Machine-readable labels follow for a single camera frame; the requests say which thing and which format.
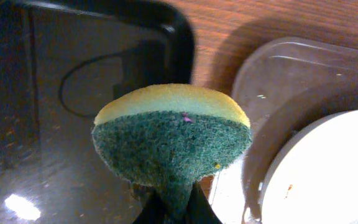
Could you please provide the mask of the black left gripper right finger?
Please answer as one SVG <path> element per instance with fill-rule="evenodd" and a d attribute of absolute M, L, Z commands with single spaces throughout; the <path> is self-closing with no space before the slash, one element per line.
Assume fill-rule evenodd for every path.
<path fill-rule="evenodd" d="M 191 224 L 222 224 L 213 212 L 200 184 L 195 182 L 190 196 L 190 223 Z"/>

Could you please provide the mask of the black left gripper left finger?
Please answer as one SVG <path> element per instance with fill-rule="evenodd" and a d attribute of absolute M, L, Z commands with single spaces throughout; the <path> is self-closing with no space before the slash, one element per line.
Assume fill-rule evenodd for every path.
<path fill-rule="evenodd" d="M 156 192 L 153 192 L 145 207 L 132 224 L 164 224 L 166 207 Z"/>

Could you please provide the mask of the yellow green sponge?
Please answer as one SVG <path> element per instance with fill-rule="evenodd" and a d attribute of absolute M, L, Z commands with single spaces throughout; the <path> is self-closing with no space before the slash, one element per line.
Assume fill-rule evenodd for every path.
<path fill-rule="evenodd" d="M 151 85 L 108 103 L 91 137 L 113 173 L 153 187 L 174 219 L 185 214 L 195 182 L 252 144 L 250 121 L 231 97 L 190 84 Z"/>

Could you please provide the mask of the white plate with sauce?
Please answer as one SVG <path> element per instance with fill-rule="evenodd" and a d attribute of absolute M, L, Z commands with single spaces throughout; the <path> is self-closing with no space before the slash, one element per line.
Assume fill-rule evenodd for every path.
<path fill-rule="evenodd" d="M 263 223 L 358 223 L 358 110 L 320 119 L 290 139 L 267 172 Z"/>

